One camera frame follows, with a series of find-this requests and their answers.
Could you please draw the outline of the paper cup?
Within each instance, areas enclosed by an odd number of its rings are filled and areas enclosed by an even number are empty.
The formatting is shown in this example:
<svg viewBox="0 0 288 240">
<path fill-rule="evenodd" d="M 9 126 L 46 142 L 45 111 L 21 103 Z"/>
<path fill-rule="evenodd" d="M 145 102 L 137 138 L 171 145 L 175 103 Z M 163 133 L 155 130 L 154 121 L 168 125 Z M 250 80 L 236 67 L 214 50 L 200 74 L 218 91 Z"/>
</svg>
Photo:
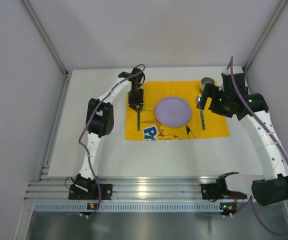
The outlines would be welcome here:
<svg viewBox="0 0 288 240">
<path fill-rule="evenodd" d="M 199 92 L 202 93 L 206 84 L 214 85 L 216 82 L 211 77 L 204 77 L 201 79 L 199 84 Z"/>
</svg>

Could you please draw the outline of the spoon with green handle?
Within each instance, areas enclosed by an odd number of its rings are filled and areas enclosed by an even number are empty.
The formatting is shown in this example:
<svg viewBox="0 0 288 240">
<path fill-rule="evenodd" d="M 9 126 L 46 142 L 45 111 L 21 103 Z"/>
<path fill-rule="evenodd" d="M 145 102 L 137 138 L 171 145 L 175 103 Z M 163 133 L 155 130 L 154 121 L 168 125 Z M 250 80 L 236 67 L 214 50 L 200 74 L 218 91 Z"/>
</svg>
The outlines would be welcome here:
<svg viewBox="0 0 288 240">
<path fill-rule="evenodd" d="M 196 103 L 197 103 L 196 108 L 198 108 L 198 104 L 200 103 L 200 100 L 201 100 L 201 95 L 199 95 L 196 99 Z M 206 130 L 204 112 L 201 109 L 199 109 L 199 112 L 200 112 L 202 130 Z"/>
</svg>

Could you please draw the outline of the fork with green handle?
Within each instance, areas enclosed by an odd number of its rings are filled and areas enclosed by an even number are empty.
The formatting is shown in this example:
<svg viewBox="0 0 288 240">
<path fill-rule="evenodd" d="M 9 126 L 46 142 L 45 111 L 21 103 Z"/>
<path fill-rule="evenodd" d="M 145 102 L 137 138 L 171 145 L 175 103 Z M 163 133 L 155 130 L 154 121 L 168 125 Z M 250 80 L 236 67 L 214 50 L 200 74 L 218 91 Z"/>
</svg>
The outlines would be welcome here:
<svg viewBox="0 0 288 240">
<path fill-rule="evenodd" d="M 139 105 L 136 106 L 136 122 L 137 122 L 137 131 L 141 129 L 141 107 Z"/>
</svg>

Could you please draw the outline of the yellow pikachu cloth placemat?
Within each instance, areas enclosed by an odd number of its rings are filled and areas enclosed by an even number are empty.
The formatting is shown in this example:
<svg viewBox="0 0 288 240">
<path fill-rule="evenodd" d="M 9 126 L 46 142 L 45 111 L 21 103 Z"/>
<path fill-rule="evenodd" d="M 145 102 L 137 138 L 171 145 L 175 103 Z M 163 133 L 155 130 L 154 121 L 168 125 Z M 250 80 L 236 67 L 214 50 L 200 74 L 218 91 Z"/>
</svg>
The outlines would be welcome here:
<svg viewBox="0 0 288 240">
<path fill-rule="evenodd" d="M 207 100 L 203 111 L 205 129 L 202 127 L 201 113 L 197 106 L 201 81 L 149 81 L 143 84 L 144 104 L 140 113 L 140 130 L 135 110 L 126 107 L 125 137 L 127 141 L 149 140 L 195 140 L 229 137 L 226 118 L 208 110 L 211 99 Z M 179 127 L 169 127 L 155 116 L 156 104 L 166 97 L 185 100 L 191 109 L 187 123 Z"/>
</svg>

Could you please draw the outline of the purple plastic plate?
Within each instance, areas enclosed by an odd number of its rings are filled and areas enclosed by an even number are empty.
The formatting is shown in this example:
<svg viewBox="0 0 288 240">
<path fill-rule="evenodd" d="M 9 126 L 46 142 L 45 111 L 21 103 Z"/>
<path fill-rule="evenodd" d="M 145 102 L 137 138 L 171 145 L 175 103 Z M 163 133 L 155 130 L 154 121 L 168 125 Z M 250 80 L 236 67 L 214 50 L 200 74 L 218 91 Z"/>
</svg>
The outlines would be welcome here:
<svg viewBox="0 0 288 240">
<path fill-rule="evenodd" d="M 164 126 L 179 128 L 189 122 L 192 108 L 180 97 L 169 96 L 161 99 L 154 107 L 156 119 Z"/>
</svg>

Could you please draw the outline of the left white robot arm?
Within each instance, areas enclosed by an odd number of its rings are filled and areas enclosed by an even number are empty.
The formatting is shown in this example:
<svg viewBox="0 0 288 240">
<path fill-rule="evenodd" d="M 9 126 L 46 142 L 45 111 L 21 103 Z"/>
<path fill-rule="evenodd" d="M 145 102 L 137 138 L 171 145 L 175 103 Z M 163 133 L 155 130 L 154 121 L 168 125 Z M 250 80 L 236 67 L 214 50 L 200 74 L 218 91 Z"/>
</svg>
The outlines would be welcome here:
<svg viewBox="0 0 288 240">
<path fill-rule="evenodd" d="M 136 127 L 140 129 L 140 114 L 144 106 L 145 65 L 135 66 L 131 72 L 121 72 L 113 86 L 99 98 L 88 101 L 86 124 L 78 139 L 85 149 L 82 167 L 69 187 L 69 200 L 109 200 L 111 184 L 100 184 L 98 168 L 107 136 L 114 128 L 114 104 L 127 95 L 128 107 L 136 112 Z"/>
</svg>

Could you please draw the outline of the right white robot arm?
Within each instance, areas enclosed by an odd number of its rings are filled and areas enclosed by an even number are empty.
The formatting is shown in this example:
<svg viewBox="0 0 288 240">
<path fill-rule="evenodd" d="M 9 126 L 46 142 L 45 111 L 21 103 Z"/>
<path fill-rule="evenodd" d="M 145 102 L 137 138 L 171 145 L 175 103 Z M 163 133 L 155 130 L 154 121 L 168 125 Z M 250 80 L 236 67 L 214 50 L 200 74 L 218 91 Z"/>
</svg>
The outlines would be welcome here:
<svg viewBox="0 0 288 240">
<path fill-rule="evenodd" d="M 288 200 L 288 160 L 271 122 L 269 107 L 259 93 L 250 94 L 245 76 L 222 74 L 222 86 L 203 83 L 197 108 L 232 118 L 236 116 L 246 130 L 257 153 L 263 175 L 229 172 L 216 179 L 219 192 L 230 196 L 234 192 L 252 196 L 261 206 Z"/>
</svg>

